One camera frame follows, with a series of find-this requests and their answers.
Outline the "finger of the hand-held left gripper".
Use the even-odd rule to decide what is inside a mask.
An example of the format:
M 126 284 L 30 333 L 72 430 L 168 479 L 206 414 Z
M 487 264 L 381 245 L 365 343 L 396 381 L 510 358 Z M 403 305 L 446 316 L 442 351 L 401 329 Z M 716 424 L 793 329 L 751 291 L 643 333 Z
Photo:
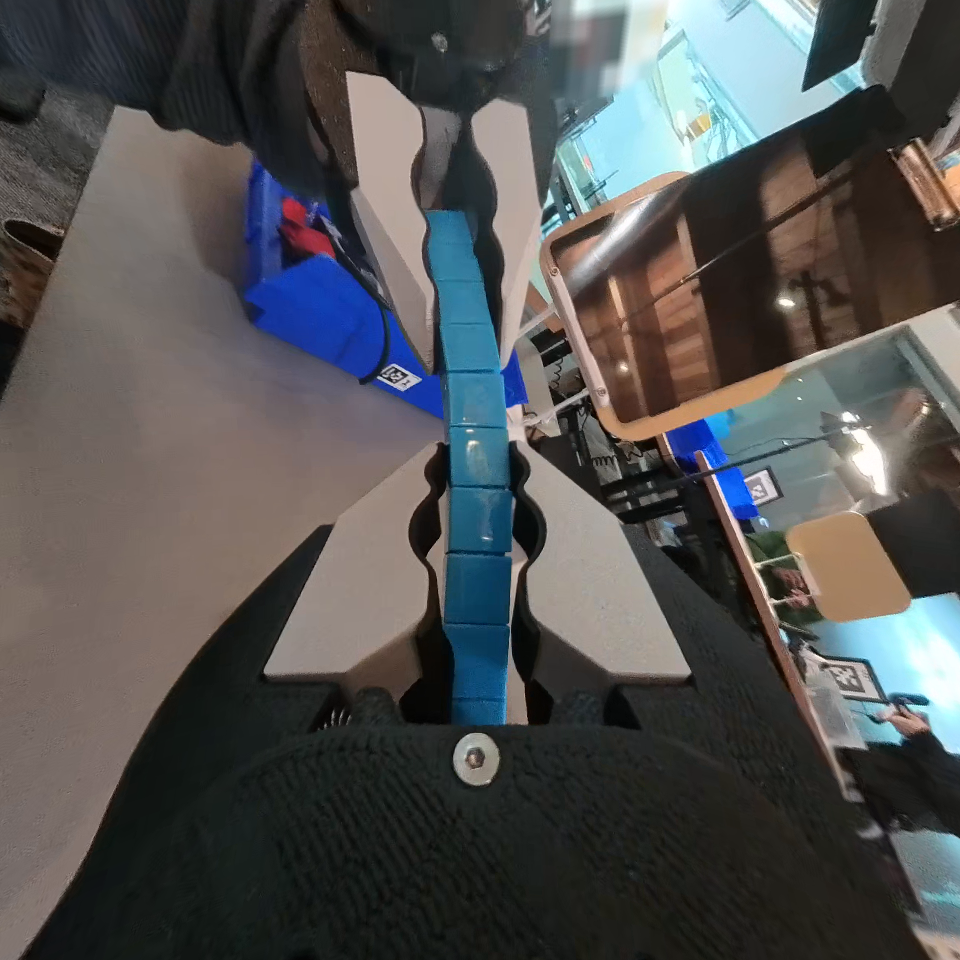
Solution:
M 425 147 L 423 116 L 387 78 L 349 71 L 345 81 L 357 174 L 354 221 L 410 349 L 433 375 L 437 291 L 414 184 Z
M 478 164 L 478 258 L 499 359 L 508 362 L 542 237 L 543 203 L 527 111 L 507 100 L 490 101 L 472 116 L 470 138 Z

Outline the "brown floor box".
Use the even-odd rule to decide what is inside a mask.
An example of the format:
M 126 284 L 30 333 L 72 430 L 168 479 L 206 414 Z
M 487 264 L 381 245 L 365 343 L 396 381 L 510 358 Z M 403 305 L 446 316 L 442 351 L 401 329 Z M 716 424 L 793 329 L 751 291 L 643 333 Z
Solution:
M 30 330 L 66 232 L 18 218 L 1 226 L 1 319 L 15 329 Z

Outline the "red block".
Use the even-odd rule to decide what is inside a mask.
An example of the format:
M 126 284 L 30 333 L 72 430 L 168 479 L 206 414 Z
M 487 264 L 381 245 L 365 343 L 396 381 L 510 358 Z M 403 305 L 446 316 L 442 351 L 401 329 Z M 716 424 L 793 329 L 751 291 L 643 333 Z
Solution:
M 289 259 L 333 256 L 327 234 L 313 227 L 307 207 L 293 197 L 282 198 L 279 234 Z

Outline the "black white tag sign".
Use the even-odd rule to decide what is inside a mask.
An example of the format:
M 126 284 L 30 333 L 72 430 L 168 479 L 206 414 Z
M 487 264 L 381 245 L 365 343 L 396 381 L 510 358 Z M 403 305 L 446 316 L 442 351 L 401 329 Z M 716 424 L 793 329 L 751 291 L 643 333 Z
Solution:
M 880 679 L 867 659 L 824 656 L 821 669 L 832 676 L 836 687 L 847 700 L 872 704 L 888 702 Z

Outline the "person's left forearm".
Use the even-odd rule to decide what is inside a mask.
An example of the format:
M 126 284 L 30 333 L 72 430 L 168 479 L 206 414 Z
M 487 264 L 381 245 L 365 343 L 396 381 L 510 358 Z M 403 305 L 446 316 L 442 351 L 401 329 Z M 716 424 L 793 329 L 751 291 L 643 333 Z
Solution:
M 318 161 L 300 57 L 306 8 L 187 2 L 153 119 L 221 145 L 242 143 L 263 162 Z

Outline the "blue background bin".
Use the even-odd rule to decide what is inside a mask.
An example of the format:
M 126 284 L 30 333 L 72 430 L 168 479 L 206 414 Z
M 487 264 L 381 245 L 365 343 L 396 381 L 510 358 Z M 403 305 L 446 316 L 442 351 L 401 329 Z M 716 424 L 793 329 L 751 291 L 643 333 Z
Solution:
M 681 474 L 714 470 L 712 478 L 730 512 L 738 522 L 751 522 L 762 515 L 761 495 L 753 492 L 758 482 L 748 479 L 758 470 L 754 464 L 735 464 L 731 460 L 721 444 L 728 432 L 728 428 L 723 427 L 717 434 L 712 419 L 708 417 L 669 430 L 664 437 Z

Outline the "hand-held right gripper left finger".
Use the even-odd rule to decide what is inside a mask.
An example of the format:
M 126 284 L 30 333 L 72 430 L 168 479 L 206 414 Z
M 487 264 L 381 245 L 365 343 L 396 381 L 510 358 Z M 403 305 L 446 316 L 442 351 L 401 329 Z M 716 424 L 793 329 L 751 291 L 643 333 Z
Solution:
M 408 690 L 422 677 L 416 637 L 430 578 L 410 530 L 440 450 L 427 445 L 338 517 L 266 661 L 267 681 Z

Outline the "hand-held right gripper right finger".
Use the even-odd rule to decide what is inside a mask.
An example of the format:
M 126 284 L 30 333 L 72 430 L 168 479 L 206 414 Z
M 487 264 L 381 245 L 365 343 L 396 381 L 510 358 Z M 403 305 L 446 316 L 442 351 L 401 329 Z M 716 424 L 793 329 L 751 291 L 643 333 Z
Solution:
M 522 552 L 511 649 L 543 690 L 680 686 L 688 661 L 625 526 L 528 444 L 511 445 L 512 537 Z

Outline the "blue linked cubes stick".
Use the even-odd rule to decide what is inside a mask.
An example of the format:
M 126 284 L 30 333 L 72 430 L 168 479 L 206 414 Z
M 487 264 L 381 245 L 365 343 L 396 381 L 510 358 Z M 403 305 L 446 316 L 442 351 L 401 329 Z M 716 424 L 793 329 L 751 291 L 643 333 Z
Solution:
M 507 719 L 514 496 L 498 339 L 467 216 L 426 213 L 438 295 L 448 462 L 442 628 L 453 655 L 451 720 Z

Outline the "tan backed screen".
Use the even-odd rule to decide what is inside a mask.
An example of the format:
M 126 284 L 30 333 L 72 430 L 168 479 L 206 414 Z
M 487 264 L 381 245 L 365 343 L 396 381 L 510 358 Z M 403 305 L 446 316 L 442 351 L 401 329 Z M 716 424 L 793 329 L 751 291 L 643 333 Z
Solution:
M 785 534 L 822 617 L 848 623 L 901 614 L 910 592 L 865 515 L 847 510 Z

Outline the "tan framed glossy screen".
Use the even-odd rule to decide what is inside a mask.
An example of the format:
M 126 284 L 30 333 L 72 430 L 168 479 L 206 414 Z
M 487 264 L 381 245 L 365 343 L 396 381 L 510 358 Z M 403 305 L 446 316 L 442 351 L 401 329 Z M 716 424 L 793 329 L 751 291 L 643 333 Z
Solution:
M 882 85 L 658 176 L 540 251 L 599 424 L 634 442 L 958 303 L 958 257 L 958 198 Z

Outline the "blue plastic bin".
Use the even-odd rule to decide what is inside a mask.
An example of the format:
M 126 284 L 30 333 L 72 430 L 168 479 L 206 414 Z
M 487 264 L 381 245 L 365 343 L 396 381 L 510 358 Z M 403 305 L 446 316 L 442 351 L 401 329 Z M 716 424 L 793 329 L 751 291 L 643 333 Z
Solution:
M 307 208 L 313 228 L 326 234 L 333 255 L 288 258 L 280 234 L 284 197 L 293 196 L 253 160 L 246 187 L 247 315 L 258 330 L 364 378 L 383 352 L 380 308 L 345 266 L 325 203 L 293 197 Z

